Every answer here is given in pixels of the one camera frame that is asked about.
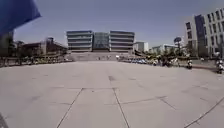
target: motorcycle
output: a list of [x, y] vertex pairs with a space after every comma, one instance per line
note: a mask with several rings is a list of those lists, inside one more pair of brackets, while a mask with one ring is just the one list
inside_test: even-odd
[[217, 73], [222, 74], [223, 70], [224, 70], [223, 62], [222, 62], [222, 60], [219, 60], [217, 62]]
[[187, 69], [192, 69], [192, 60], [188, 60]]

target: pavement joint line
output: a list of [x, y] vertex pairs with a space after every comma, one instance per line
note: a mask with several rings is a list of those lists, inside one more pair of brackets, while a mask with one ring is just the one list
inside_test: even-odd
[[160, 101], [162, 101], [163, 103], [165, 103], [166, 105], [168, 105], [169, 107], [171, 107], [174, 110], [177, 110], [174, 106], [172, 106], [171, 104], [169, 104], [164, 98], [159, 98]]
[[201, 115], [198, 119], [196, 119], [195, 121], [191, 122], [190, 124], [188, 124], [187, 126], [185, 126], [184, 128], [188, 128], [190, 127], [192, 124], [197, 123], [199, 120], [203, 119], [207, 114], [209, 114], [210, 112], [212, 112], [212, 110], [214, 110], [222, 101], [224, 100], [224, 97], [219, 100], [211, 109], [209, 109], [206, 113], [204, 113], [203, 115]]
[[83, 91], [83, 89], [81, 89], [78, 93], [78, 95], [75, 97], [75, 99], [72, 101], [72, 104], [70, 104], [68, 110], [65, 112], [65, 115], [62, 117], [61, 121], [59, 122], [57, 128], [60, 127], [61, 123], [64, 121], [65, 117], [67, 116], [68, 112], [70, 111], [70, 109], [72, 108], [72, 105], [75, 103], [75, 101], [78, 99], [79, 95], [81, 94], [81, 92]]
[[121, 107], [121, 104], [120, 104], [120, 102], [119, 102], [119, 100], [118, 100], [118, 98], [117, 98], [117, 94], [116, 94], [116, 92], [115, 92], [115, 89], [113, 89], [113, 91], [114, 91], [114, 95], [115, 95], [115, 97], [116, 97], [118, 106], [119, 106], [119, 108], [120, 108], [120, 110], [121, 110], [122, 116], [123, 116], [123, 118], [124, 118], [124, 120], [125, 120], [125, 123], [126, 123], [127, 127], [130, 128], [130, 125], [128, 124], [127, 118], [125, 117], [125, 114], [124, 114], [124, 111], [123, 111], [123, 109], [122, 109], [122, 107]]
[[158, 99], [160, 99], [160, 98], [156, 97], [156, 98], [144, 99], [144, 100], [139, 100], [139, 101], [121, 102], [120, 104], [134, 104], [134, 103], [152, 101], [152, 100], [158, 100]]

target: scooter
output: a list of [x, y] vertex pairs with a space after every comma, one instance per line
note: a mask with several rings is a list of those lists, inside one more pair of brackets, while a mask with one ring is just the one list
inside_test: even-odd
[[172, 67], [172, 62], [171, 62], [171, 61], [167, 61], [166, 66], [167, 66], [168, 68]]
[[223, 72], [223, 70], [224, 70], [224, 67], [223, 67], [223, 62], [222, 62], [222, 60], [219, 60], [218, 62], [217, 62], [217, 73], [218, 74], [222, 74], [222, 72]]
[[192, 69], [192, 60], [188, 60], [187, 62], [187, 69]]
[[152, 65], [153, 65], [153, 66], [156, 66], [156, 65], [157, 65], [157, 61], [154, 60], [154, 61], [152, 62]]

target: glass facade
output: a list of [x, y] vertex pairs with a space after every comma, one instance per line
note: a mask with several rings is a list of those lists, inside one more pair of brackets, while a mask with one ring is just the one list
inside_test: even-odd
[[109, 34], [103, 32], [94, 33], [93, 50], [109, 50]]

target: white building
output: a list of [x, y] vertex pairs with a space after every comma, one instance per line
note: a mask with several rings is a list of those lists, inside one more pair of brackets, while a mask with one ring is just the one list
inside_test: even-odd
[[198, 56], [211, 57], [215, 52], [222, 52], [223, 35], [224, 8], [193, 16], [186, 22], [185, 42], [198, 52]]
[[148, 52], [149, 43], [148, 42], [135, 42], [133, 49], [139, 52]]
[[178, 49], [176, 45], [163, 44], [159, 46], [154, 46], [150, 49], [150, 52], [156, 54], [164, 54], [165, 51], [170, 52], [170, 50], [174, 48], [174, 50]]

